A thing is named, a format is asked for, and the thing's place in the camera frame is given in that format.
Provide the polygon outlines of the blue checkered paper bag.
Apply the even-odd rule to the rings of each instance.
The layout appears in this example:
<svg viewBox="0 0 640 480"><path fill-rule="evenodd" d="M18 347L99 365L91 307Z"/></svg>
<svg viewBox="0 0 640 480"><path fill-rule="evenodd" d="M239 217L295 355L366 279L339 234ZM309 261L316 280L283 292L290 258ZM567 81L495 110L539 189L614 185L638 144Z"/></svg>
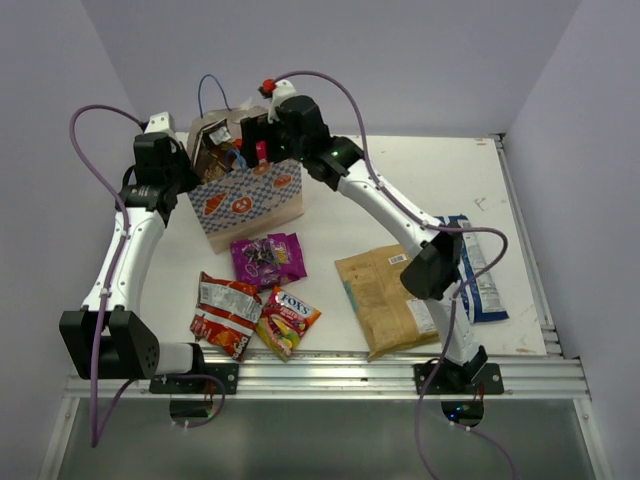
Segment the blue checkered paper bag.
<svg viewBox="0 0 640 480"><path fill-rule="evenodd" d="M234 169L218 180L200 184L188 193L196 218L212 250L218 254L231 243L264 233L300 217L304 213L302 171L298 163L284 161L247 165L241 156L243 119L265 114L268 110L252 100L232 107L222 92L224 107L206 111L198 105L199 114L192 121L187 152L192 159L195 136L206 123L226 118L235 138Z"/></svg>

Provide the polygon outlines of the pink hand cooked chips bag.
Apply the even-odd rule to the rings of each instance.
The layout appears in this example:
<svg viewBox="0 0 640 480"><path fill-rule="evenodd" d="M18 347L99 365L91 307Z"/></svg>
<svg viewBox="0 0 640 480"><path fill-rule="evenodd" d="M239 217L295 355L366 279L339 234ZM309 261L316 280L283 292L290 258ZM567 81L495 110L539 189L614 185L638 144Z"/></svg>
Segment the pink hand cooked chips bag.
<svg viewBox="0 0 640 480"><path fill-rule="evenodd" d="M256 160L258 165L262 165L268 162L266 143L264 140L256 143L255 153L256 153Z"/></svg>

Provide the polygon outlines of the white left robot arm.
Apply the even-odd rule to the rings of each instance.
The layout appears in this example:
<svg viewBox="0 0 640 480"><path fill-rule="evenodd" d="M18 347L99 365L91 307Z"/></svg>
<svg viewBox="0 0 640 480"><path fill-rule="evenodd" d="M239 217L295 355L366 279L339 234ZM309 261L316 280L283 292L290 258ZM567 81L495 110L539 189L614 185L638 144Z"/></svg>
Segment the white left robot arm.
<svg viewBox="0 0 640 480"><path fill-rule="evenodd" d="M198 184L184 147L169 130L146 132L133 143L136 182L125 184L101 271L76 311L59 329L78 375L142 380L172 375L185 392L201 390L207 367L191 343L162 343L140 318L144 282L178 196Z"/></svg>

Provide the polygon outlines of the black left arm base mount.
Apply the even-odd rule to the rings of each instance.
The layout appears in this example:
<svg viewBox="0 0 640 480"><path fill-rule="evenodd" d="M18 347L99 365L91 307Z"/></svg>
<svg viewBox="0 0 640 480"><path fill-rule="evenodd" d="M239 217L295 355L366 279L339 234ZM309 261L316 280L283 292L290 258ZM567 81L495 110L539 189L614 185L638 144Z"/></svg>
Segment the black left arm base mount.
<svg viewBox="0 0 640 480"><path fill-rule="evenodd" d="M162 344L160 352L149 385L152 394L236 394L237 363L207 362L197 343Z"/></svg>

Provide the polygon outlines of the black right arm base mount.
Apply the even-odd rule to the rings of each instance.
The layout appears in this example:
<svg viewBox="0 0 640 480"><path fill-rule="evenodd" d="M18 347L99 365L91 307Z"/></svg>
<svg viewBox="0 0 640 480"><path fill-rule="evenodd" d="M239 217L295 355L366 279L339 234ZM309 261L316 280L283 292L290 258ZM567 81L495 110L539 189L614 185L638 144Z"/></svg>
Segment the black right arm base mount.
<svg viewBox="0 0 640 480"><path fill-rule="evenodd" d="M413 365L413 379L418 394L428 379L431 382L426 387L426 395L501 395L505 392L500 366L488 361L488 355L482 346L462 366L448 359L442 363L437 359L416 363Z"/></svg>

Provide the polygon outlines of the brown Kettle chips bag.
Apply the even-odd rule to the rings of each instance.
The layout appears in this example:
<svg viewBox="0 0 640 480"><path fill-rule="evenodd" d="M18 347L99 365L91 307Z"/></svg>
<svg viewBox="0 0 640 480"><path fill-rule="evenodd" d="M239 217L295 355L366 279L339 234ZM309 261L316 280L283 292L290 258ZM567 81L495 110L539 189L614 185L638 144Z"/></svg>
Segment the brown Kettle chips bag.
<svg viewBox="0 0 640 480"><path fill-rule="evenodd" d="M234 169L235 138L226 118L206 123L195 136L194 171L203 184L218 180Z"/></svg>

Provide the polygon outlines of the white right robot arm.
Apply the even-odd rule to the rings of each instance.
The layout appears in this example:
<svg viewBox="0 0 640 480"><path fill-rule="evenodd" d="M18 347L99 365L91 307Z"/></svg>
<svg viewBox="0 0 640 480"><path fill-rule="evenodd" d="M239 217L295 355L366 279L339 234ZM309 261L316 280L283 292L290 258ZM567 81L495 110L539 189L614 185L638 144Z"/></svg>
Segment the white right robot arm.
<svg viewBox="0 0 640 480"><path fill-rule="evenodd" d="M295 95L275 111L275 118L263 113L241 120L247 165L298 161L314 180L355 202L396 239L410 258L400 281L425 303L443 343L431 375L456 392L470 391L481 380L487 354L459 306L460 227L443 225L388 187L366 163L361 145L330 133L310 97Z"/></svg>

